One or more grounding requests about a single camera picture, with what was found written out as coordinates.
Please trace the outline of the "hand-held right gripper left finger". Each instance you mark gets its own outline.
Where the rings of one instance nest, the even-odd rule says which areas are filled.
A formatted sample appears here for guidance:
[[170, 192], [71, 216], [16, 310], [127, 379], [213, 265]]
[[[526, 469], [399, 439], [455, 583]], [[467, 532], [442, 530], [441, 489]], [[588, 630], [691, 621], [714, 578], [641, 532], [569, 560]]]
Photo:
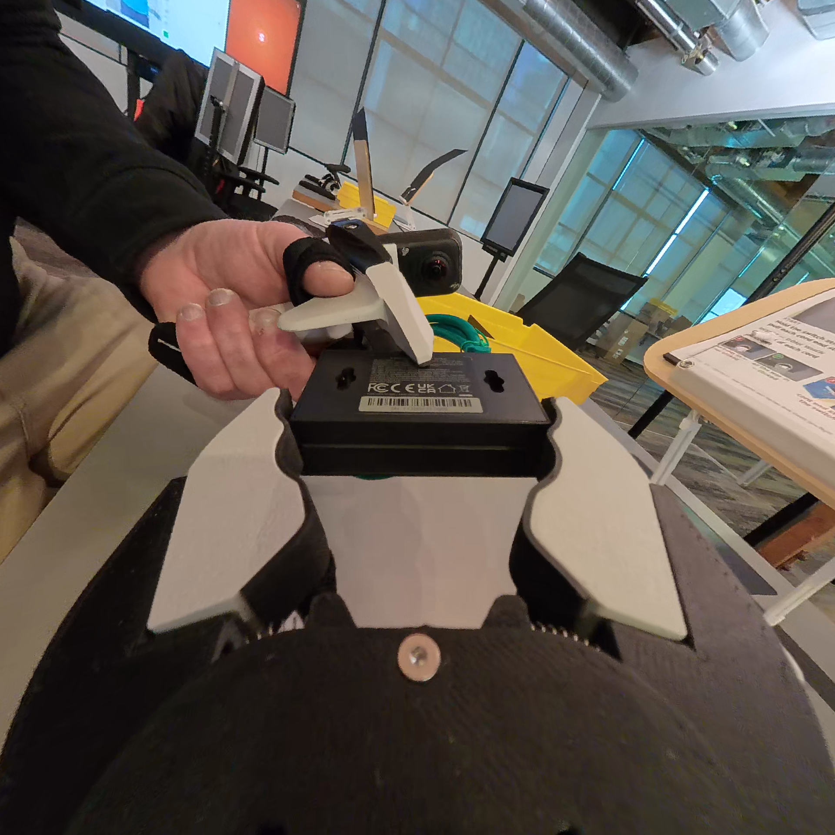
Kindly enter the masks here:
[[147, 626], [164, 633], [234, 614], [279, 627], [329, 576], [332, 554], [273, 388], [213, 438], [187, 474]]

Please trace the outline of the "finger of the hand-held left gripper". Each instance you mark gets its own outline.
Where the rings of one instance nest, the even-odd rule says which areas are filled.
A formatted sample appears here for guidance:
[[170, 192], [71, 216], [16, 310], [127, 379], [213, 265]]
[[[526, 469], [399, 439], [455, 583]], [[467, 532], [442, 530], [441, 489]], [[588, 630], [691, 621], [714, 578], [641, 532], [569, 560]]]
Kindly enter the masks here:
[[395, 344], [418, 366], [427, 365], [433, 359], [433, 328], [399, 268], [383, 262], [367, 267], [364, 274], [383, 303]]

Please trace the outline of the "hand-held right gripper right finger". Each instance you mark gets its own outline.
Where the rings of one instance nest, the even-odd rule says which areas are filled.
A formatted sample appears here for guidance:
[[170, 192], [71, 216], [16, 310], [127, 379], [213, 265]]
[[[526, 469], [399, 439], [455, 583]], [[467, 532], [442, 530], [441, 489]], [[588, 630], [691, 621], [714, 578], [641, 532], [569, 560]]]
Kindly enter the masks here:
[[688, 635], [650, 479], [611, 433], [568, 398], [550, 398], [537, 483], [509, 555], [535, 625], [592, 639], [626, 625], [668, 641]]

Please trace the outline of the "black network switch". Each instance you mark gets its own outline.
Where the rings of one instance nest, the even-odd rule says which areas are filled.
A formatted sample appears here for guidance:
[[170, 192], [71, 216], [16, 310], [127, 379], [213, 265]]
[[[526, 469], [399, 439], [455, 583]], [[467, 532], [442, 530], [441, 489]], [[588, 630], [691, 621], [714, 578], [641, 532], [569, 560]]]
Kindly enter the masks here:
[[289, 424], [305, 475], [542, 478], [555, 419], [509, 353], [329, 349]]

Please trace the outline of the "yellow plastic bin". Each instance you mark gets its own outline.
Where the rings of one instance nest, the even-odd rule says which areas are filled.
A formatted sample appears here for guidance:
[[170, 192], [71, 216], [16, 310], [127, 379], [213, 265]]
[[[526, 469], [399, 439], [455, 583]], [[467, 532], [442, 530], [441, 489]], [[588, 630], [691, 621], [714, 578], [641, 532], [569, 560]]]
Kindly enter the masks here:
[[[344, 181], [337, 193], [337, 201], [340, 207], [345, 210], [361, 208], [361, 196], [358, 185], [347, 180]], [[387, 229], [393, 222], [397, 212], [397, 205], [391, 203], [380, 194], [374, 193], [374, 211], [374, 222]]]
[[567, 397], [581, 405], [608, 380], [546, 330], [538, 325], [526, 326], [509, 312], [460, 293], [417, 301], [427, 315], [450, 315], [465, 321], [474, 318], [493, 353], [515, 356], [539, 399]]

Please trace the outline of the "person's left forearm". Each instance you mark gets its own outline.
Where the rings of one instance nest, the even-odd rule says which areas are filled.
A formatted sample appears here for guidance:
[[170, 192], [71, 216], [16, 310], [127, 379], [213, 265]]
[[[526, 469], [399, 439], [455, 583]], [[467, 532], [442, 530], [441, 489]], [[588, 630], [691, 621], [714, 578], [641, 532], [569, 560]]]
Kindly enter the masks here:
[[182, 164], [151, 148], [59, 36], [49, 2], [1, 2], [1, 347], [23, 312], [9, 238], [17, 219], [112, 282], [150, 320], [140, 257], [223, 217]]

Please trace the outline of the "person's left hand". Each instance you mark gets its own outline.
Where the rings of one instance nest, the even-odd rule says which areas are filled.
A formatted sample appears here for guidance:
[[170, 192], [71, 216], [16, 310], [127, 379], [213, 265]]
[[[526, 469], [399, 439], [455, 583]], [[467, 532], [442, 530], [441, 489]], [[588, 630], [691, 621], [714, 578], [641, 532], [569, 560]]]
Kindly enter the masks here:
[[159, 321], [175, 323], [184, 362], [208, 395], [243, 400], [274, 387], [301, 395], [316, 362], [280, 329], [275, 306], [290, 299], [284, 252], [306, 238], [293, 224], [215, 220], [145, 256], [140, 292]]

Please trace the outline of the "black curved stand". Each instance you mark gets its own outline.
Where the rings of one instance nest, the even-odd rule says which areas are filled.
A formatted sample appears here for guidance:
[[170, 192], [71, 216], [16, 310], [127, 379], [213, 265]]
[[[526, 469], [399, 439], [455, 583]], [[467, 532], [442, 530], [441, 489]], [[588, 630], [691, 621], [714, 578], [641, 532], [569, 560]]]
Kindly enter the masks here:
[[421, 169], [415, 177], [412, 179], [411, 183], [404, 189], [404, 191], [400, 194], [401, 203], [404, 206], [409, 206], [412, 202], [416, 199], [418, 193], [423, 189], [423, 187], [429, 182], [429, 180], [433, 177], [433, 174], [444, 164], [451, 162], [458, 158], [461, 155], [464, 155], [467, 151], [464, 149], [454, 149], [444, 154], [441, 154], [437, 158], [428, 162], [423, 169]]

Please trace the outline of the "black display on stand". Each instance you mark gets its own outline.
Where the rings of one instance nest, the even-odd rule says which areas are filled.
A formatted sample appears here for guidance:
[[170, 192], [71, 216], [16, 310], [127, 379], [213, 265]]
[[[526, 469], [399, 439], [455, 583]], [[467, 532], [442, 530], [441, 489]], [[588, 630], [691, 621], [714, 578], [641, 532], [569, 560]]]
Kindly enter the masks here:
[[474, 292], [481, 301], [498, 263], [514, 256], [545, 203], [550, 189], [511, 177], [485, 227], [479, 242], [492, 256], [483, 279]]

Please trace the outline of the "small black stand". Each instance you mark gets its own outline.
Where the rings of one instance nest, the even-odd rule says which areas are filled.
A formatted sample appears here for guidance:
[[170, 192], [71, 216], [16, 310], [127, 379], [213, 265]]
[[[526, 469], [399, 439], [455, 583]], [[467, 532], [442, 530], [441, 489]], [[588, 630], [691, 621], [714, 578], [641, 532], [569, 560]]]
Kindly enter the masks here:
[[317, 179], [306, 174], [299, 182], [300, 187], [314, 192], [327, 200], [335, 200], [341, 188], [341, 174], [349, 174], [351, 168], [345, 164], [326, 164], [327, 173]]

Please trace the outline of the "black mesh office chair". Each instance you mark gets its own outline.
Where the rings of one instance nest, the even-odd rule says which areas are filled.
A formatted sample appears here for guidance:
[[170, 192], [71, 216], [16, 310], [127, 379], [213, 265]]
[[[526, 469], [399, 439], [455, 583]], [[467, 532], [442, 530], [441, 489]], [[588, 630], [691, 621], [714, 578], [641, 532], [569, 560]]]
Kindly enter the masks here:
[[647, 282], [581, 253], [518, 311], [571, 351], [580, 349]]

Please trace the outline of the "small grey display panel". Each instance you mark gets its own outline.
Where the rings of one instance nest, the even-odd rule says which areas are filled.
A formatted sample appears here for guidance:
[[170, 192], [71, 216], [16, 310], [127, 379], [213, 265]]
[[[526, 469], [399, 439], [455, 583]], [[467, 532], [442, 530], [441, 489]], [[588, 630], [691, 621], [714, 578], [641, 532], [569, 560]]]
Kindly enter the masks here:
[[290, 147], [296, 110], [295, 101], [265, 86], [253, 135], [255, 143], [278, 154], [286, 154]]

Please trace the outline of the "cardboard box stack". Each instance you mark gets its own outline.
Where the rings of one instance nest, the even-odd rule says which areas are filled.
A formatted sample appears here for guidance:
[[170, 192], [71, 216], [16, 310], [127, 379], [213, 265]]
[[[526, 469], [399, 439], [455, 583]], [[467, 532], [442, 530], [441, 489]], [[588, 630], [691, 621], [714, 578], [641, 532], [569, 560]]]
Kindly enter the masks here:
[[652, 299], [635, 315], [618, 311], [602, 326], [592, 349], [599, 359], [615, 364], [624, 362], [632, 354], [642, 362], [643, 353], [651, 344], [686, 330], [692, 324], [675, 309]]

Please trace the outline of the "large grey display panel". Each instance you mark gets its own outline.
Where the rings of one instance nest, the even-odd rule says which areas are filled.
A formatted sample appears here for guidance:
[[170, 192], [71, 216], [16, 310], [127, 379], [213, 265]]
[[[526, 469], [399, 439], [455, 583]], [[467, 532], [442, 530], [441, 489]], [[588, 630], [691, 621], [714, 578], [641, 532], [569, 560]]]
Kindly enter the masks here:
[[260, 74], [214, 47], [194, 138], [209, 147], [220, 112], [216, 150], [229, 162], [242, 164], [264, 88]]

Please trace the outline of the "black jacket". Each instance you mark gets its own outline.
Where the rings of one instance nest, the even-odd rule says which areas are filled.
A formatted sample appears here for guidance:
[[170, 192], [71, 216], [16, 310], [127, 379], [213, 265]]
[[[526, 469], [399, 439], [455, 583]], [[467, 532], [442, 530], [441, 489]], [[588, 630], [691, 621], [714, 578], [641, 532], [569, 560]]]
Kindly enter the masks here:
[[182, 164], [206, 185], [208, 147], [194, 137], [208, 80], [208, 69], [186, 52], [174, 51], [144, 98], [137, 131], [154, 149]]

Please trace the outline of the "white stand bracket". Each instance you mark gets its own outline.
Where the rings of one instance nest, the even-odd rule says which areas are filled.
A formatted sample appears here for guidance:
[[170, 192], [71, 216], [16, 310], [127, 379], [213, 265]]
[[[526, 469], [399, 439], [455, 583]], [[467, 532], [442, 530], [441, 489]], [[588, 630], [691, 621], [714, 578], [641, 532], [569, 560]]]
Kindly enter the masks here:
[[669, 480], [694, 438], [700, 432], [702, 425], [702, 415], [695, 410], [691, 410], [681, 421], [678, 432], [664, 452], [661, 461], [655, 467], [650, 477], [651, 485], [664, 485]]

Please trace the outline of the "round silver duct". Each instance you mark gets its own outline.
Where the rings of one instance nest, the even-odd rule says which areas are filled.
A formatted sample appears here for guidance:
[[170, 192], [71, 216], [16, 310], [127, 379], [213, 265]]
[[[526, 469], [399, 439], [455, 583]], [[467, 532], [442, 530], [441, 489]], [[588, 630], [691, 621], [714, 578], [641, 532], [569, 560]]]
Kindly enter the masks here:
[[605, 100], [619, 101], [632, 90], [638, 69], [575, 2], [523, 1], [521, 13], [531, 43], [580, 73]]

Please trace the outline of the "large wall screen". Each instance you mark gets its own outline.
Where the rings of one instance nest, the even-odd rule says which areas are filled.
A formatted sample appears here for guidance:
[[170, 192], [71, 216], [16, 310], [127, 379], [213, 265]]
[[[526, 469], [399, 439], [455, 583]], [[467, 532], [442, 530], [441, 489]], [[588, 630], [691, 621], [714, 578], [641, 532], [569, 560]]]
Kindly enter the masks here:
[[286, 94], [305, 2], [69, 1], [56, 11], [161, 67], [175, 50], [209, 67], [215, 50], [256, 71]]

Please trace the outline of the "silver rectangular duct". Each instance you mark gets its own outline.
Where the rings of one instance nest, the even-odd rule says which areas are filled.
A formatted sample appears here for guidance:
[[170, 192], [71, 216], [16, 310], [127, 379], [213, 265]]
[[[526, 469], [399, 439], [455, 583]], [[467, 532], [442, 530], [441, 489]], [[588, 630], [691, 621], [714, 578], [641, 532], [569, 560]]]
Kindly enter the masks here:
[[713, 48], [723, 47], [736, 62], [764, 45], [769, 29], [754, 1], [633, 1], [681, 59], [704, 77], [718, 68]]

